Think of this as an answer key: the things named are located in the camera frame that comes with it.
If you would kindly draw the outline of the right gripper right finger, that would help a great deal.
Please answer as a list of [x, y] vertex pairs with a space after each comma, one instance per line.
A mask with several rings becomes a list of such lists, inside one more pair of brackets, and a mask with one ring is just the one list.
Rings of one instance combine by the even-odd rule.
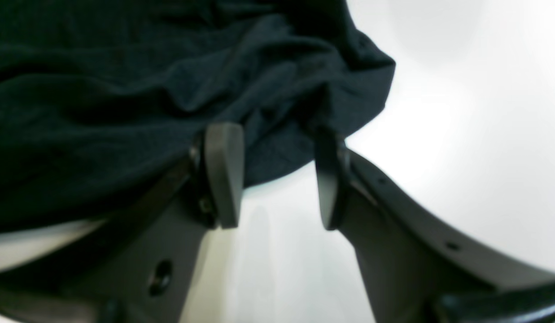
[[555, 273], [425, 210], [341, 135], [314, 135], [323, 227], [354, 248], [377, 323], [555, 323]]

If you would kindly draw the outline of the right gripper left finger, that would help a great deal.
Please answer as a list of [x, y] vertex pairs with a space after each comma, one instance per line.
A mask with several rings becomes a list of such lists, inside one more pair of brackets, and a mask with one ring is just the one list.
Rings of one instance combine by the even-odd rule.
[[20, 323], [177, 323], [204, 235], [240, 222], [245, 139], [212, 123], [138, 201], [49, 255], [0, 273]]

